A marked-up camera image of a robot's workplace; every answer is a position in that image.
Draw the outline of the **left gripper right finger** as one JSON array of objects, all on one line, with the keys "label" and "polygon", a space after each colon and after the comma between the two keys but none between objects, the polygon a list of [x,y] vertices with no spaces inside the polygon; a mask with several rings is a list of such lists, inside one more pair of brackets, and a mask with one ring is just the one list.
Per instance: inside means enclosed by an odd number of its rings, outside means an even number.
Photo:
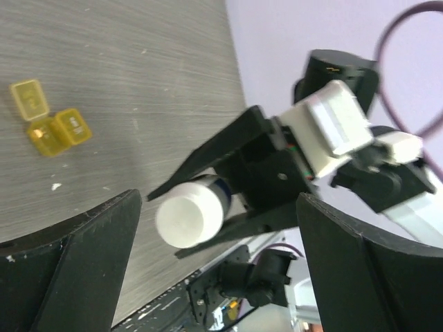
[{"label": "left gripper right finger", "polygon": [[296,209],[324,331],[442,330],[442,249],[311,194],[301,194]]}]

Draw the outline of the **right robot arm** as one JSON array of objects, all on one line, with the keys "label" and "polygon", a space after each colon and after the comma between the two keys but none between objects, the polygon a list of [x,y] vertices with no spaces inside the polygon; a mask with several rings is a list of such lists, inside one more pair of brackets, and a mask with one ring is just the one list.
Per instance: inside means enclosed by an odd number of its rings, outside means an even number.
[{"label": "right robot arm", "polygon": [[434,194],[422,140],[367,117],[379,85],[375,62],[338,50],[310,52],[292,106],[259,106],[194,149],[147,195],[161,199],[156,229],[182,259],[221,243],[298,225],[296,201],[317,179],[356,194],[377,214]]}]

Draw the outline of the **yellow two-compartment pill box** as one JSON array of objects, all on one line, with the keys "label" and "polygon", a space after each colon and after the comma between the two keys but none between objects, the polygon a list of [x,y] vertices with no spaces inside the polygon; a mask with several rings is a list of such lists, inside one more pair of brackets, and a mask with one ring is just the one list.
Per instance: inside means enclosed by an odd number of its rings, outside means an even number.
[{"label": "yellow two-compartment pill box", "polygon": [[[39,80],[16,82],[9,90],[19,115],[28,123],[26,133],[41,155],[54,157],[92,138],[92,130],[77,109],[50,112]],[[35,129],[44,135],[36,137]]]}]

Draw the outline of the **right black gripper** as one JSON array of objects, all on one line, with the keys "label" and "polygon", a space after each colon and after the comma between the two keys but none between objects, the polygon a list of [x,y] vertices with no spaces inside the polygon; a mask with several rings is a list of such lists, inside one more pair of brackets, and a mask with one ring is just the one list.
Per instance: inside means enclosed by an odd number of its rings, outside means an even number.
[{"label": "right black gripper", "polygon": [[211,167],[248,212],[231,217],[212,239],[178,250],[174,254],[177,259],[222,243],[294,228],[298,226],[297,208],[288,202],[301,193],[318,193],[290,128],[277,117],[267,120],[255,105],[193,150],[166,182],[147,195],[147,200],[163,196]]}]

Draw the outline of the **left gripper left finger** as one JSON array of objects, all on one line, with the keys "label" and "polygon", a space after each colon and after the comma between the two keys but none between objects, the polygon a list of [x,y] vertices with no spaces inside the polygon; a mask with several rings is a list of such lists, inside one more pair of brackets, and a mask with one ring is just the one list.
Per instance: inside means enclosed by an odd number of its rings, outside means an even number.
[{"label": "left gripper left finger", "polygon": [[1,243],[1,330],[110,331],[141,206],[127,190]]}]

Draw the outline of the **white-capped dark pill bottle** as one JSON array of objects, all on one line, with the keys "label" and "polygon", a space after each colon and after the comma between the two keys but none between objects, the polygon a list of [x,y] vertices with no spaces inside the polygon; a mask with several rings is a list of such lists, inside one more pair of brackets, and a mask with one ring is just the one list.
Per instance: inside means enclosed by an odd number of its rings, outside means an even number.
[{"label": "white-capped dark pill bottle", "polygon": [[212,239],[230,211],[232,194],[225,181],[212,174],[173,187],[156,211],[159,236],[175,248],[191,248]]}]

